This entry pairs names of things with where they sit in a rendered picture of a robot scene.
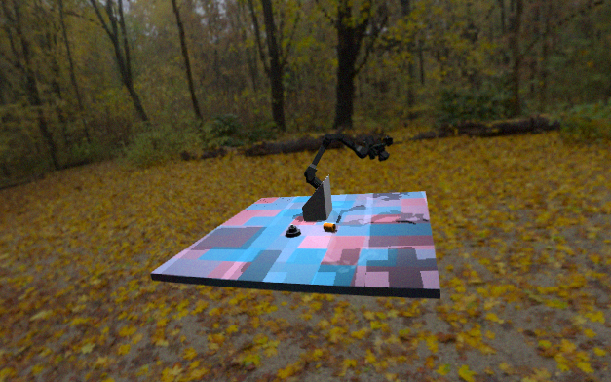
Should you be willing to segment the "black round pedestal with silver shaft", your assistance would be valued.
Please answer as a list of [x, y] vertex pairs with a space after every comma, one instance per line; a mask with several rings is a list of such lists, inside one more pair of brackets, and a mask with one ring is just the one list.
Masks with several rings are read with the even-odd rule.
[[297, 237], [300, 234], [301, 234], [300, 229], [296, 228], [296, 226], [293, 226], [293, 224], [290, 224], [290, 227], [288, 227], [288, 230], [286, 230], [287, 237]]

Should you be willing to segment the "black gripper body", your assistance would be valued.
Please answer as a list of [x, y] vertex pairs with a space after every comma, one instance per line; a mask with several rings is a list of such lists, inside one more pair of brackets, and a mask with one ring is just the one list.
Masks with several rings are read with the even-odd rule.
[[[386, 142], [386, 140], [385, 140], [385, 139], [383, 139], [383, 142], [384, 142], [384, 146], [388, 146], [388, 147], [389, 147], [389, 145], [388, 145], [388, 143]], [[376, 144], [382, 144], [382, 143], [381, 143], [381, 142], [377, 142]], [[383, 147], [380, 149], [380, 152], [381, 152], [383, 149], [385, 149], [385, 148], [384, 148], [384, 146], [383, 146]], [[371, 147], [370, 147], [368, 150], [369, 150], [370, 154], [372, 155], [372, 157], [375, 157], [375, 156], [376, 156], [375, 152], [372, 150], [372, 148], [371, 148]]]

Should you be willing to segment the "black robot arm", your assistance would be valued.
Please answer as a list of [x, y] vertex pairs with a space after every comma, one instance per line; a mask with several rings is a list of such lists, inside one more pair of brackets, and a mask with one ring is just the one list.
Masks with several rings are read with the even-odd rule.
[[[316, 166], [319, 162], [319, 160], [321, 159], [322, 155], [325, 152], [325, 149], [332, 143], [332, 142], [336, 142], [336, 141], [341, 141], [342, 143], [344, 143], [345, 145], [347, 145], [349, 148], [351, 148], [352, 150], [355, 151], [355, 153], [362, 159], [364, 159], [367, 155], [370, 156], [370, 159], [375, 159], [374, 157], [372, 157], [372, 155], [369, 152], [369, 148], [371, 146], [373, 146], [374, 144], [374, 139], [372, 136], [367, 136], [364, 139], [364, 143], [365, 143], [365, 147], [357, 145], [354, 141], [352, 141], [351, 139], [349, 139], [347, 136], [345, 136], [344, 134], [325, 134], [325, 137], [323, 139], [322, 145], [317, 153], [317, 155], [315, 156], [313, 162], [310, 164], [310, 166], [306, 169], [304, 175], [306, 177], [306, 182], [310, 183], [314, 188], [316, 188], [316, 190], [319, 188], [319, 186], [323, 183], [321, 182], [316, 176], [315, 176], [315, 172], [317, 171]], [[378, 161], [384, 161], [386, 160], [390, 153], [388, 153], [385, 149], [383, 149], [378, 155]], [[377, 156], [376, 155], [376, 156]], [[315, 190], [315, 191], [316, 191]]]

